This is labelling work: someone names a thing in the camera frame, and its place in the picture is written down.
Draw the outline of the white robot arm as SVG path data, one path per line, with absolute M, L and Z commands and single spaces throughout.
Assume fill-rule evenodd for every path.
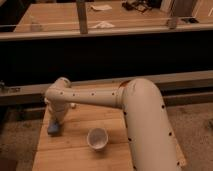
M 136 78 L 116 87 L 75 89 L 61 77 L 46 90 L 45 99 L 52 122 L 62 122 L 71 103 L 120 108 L 135 171 L 182 171 L 166 105 L 152 81 Z

